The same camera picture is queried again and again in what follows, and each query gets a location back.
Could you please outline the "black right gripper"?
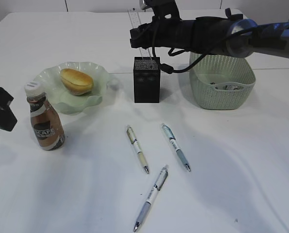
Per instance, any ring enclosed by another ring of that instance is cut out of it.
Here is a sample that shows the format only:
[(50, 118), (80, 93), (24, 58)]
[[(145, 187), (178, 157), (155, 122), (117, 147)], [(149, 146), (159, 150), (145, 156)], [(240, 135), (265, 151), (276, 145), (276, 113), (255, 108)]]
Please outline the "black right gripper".
[(197, 20), (156, 20), (130, 30), (133, 49), (165, 47), (197, 51)]

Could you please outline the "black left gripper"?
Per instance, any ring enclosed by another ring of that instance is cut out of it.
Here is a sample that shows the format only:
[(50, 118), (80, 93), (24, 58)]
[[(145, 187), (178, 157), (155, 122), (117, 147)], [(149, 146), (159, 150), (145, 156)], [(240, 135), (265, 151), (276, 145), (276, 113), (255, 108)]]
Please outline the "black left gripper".
[(2, 87), (0, 87), (0, 129), (11, 132), (17, 123), (10, 104), (14, 98)]

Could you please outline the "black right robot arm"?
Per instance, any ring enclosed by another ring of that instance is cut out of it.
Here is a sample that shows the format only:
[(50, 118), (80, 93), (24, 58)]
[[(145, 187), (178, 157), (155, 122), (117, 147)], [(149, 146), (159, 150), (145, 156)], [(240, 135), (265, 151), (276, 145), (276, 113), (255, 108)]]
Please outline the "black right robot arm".
[(252, 53), (262, 53), (289, 59), (289, 22), (257, 25), (241, 14), (225, 10), (222, 17), (197, 17), (182, 20), (174, 3), (153, 6), (152, 22), (130, 30), (132, 48), (169, 48), (169, 56), (183, 52), (200, 55), (185, 69), (157, 61), (168, 74), (189, 71), (207, 55), (224, 55), (245, 58)]

